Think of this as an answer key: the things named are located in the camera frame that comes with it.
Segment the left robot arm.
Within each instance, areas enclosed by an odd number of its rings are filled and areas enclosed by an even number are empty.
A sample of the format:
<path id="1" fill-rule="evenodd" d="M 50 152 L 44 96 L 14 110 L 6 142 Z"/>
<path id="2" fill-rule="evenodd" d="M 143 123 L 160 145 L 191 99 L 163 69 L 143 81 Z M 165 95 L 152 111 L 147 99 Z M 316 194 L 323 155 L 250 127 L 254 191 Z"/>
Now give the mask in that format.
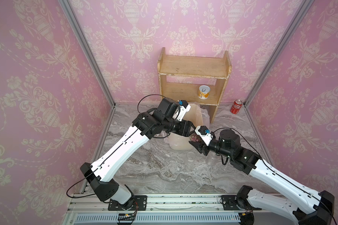
<path id="1" fill-rule="evenodd" d="M 114 175 L 137 149 L 161 132 L 189 137 L 194 126 L 183 118 L 190 109 L 185 100 L 164 97 L 158 107 L 139 112 L 123 137 L 107 153 L 93 163 L 81 165 L 80 171 L 94 195 L 101 202 L 114 200 L 120 205 L 131 206 L 134 194 L 125 185 L 117 183 Z"/>

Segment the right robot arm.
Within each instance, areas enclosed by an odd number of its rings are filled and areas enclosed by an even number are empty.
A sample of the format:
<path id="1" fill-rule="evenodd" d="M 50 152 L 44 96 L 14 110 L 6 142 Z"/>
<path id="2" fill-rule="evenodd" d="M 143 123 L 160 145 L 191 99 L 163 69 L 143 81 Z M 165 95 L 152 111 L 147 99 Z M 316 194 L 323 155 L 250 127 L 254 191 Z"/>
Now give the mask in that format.
<path id="1" fill-rule="evenodd" d="M 336 223 L 334 217 L 335 197 L 328 191 L 318 192 L 285 175 L 259 153 L 244 148 L 241 135 L 231 128 L 224 128 L 218 138 L 206 126 L 198 126 L 189 133 L 198 141 L 190 144 L 207 156 L 214 152 L 222 159 L 222 164 L 231 164 L 235 169 L 250 175 L 274 190 L 282 197 L 265 194 L 250 186 L 242 186 L 236 195 L 241 209 L 262 209 L 285 217 L 298 225 L 330 225 Z"/>

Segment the yellow can on shelf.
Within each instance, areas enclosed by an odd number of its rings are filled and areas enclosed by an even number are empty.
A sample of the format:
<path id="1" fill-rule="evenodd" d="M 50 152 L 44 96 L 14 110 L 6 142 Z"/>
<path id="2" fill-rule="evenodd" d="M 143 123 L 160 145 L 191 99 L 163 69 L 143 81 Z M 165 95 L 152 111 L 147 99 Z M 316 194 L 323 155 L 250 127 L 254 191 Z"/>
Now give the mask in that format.
<path id="1" fill-rule="evenodd" d="M 200 99 L 207 99 L 209 97 L 211 89 L 207 85 L 201 85 L 198 89 L 198 97 Z"/>

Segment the wooden two-tier shelf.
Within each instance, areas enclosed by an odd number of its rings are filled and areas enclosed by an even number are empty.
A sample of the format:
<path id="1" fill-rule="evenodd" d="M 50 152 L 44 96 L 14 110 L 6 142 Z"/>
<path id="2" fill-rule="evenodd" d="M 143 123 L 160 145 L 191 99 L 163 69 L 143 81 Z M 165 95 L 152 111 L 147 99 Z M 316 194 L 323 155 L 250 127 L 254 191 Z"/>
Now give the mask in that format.
<path id="1" fill-rule="evenodd" d="M 163 47 L 157 63 L 160 94 L 173 100 L 185 98 L 208 107 L 213 123 L 232 72 L 229 51 L 222 58 L 177 56 L 166 54 Z M 205 81 L 215 80 L 210 85 L 207 99 L 198 96 L 199 87 Z"/>

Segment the red cola can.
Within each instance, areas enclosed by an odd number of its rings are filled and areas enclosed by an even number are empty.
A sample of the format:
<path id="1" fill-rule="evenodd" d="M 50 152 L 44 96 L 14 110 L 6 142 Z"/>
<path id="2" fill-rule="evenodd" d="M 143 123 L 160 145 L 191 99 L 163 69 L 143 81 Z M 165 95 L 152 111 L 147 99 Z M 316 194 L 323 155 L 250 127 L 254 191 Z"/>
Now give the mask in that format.
<path id="1" fill-rule="evenodd" d="M 233 105 L 230 109 L 230 112 L 232 114 L 238 114 L 240 109 L 242 108 L 242 106 L 243 106 L 243 102 L 240 99 L 237 99 L 237 100 L 234 101 L 234 103 L 233 103 Z"/>

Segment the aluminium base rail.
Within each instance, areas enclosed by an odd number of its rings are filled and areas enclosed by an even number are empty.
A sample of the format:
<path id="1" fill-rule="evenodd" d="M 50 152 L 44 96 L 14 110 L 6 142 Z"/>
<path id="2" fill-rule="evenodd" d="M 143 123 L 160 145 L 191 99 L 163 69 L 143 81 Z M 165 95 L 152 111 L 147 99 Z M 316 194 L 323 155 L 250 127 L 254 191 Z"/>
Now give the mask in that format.
<path id="1" fill-rule="evenodd" d="M 130 210 L 77 195 L 64 225 L 293 225 L 264 209 L 242 209 L 234 194 L 140 194 Z"/>

